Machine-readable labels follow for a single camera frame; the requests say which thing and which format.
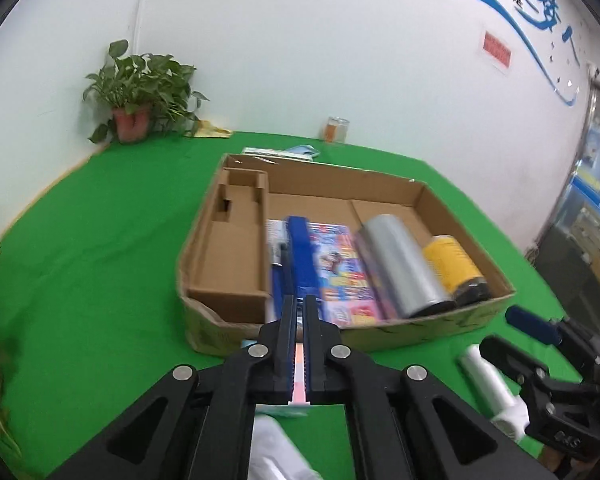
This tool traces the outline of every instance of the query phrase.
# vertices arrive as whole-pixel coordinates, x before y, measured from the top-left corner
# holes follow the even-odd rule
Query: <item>flower pot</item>
[[[122,144],[139,142],[146,139],[149,129],[149,111],[149,105],[142,105],[132,114],[127,114],[124,108],[115,108],[113,110],[118,140]]]

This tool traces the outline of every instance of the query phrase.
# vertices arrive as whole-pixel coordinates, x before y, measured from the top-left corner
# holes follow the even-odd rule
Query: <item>triangular cutout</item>
[[[144,412],[109,441],[107,450],[132,464],[142,463],[167,404],[166,397],[155,399]]]
[[[433,399],[433,407],[445,429],[456,458],[462,465],[471,464],[498,449],[495,440],[483,433],[445,399],[441,397]]]

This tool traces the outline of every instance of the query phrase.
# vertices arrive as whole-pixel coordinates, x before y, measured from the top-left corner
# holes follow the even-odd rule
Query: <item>red paper on wall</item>
[[[483,49],[501,62],[506,68],[511,64],[511,50],[493,34],[485,32]]]

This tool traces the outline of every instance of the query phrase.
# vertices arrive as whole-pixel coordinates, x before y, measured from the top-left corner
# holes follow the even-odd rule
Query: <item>green tabletop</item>
[[[223,153],[306,142],[321,151],[319,162],[429,184],[502,268],[518,291],[518,303],[540,316],[562,315],[549,288],[510,241],[422,161],[269,134],[116,144],[53,187],[2,241],[0,344],[13,356],[4,404],[30,468],[48,474],[174,365],[203,368],[221,361],[186,343],[175,291],[178,252]],[[547,362],[553,376],[577,377],[553,349],[506,326],[503,315],[481,330],[375,352],[373,358],[395,368],[424,365],[488,414],[456,358],[490,333]],[[341,407],[312,407],[307,417],[282,425],[325,480],[353,478]],[[529,438],[522,446],[539,452]]]

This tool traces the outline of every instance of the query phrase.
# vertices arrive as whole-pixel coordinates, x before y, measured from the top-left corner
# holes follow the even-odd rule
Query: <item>metal screw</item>
[[[422,381],[427,378],[427,371],[420,365],[407,368],[407,377],[414,381]]]
[[[269,352],[269,349],[264,345],[251,345],[249,347],[249,355],[251,357],[264,357]]]
[[[351,348],[344,345],[336,345],[331,347],[331,355],[338,359],[346,359],[351,355]]]
[[[171,375],[173,375],[173,378],[177,381],[187,381],[192,377],[193,370],[190,366],[180,365],[177,368],[174,368]]]

